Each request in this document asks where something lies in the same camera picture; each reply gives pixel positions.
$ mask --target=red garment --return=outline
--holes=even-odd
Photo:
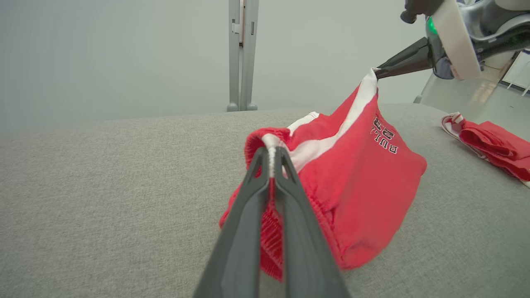
[[[530,181],[530,143],[489,121],[476,124],[460,113],[442,118],[446,132],[470,147],[480,158],[519,178]]]
[[[247,168],[262,146],[269,156],[276,146],[288,149],[342,269],[362,266],[388,245],[427,167],[381,116],[373,71],[332,115],[313,112],[288,128],[251,133],[244,150]],[[228,202],[221,227],[238,191]],[[261,268],[281,280],[282,226],[272,201],[262,220]]]

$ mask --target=white partition wall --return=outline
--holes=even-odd
[[[0,133],[223,112],[228,1],[0,2]]]
[[[252,103],[338,106],[376,67],[425,36],[400,19],[402,0],[261,0]],[[382,79],[380,102],[413,102],[431,71]]]

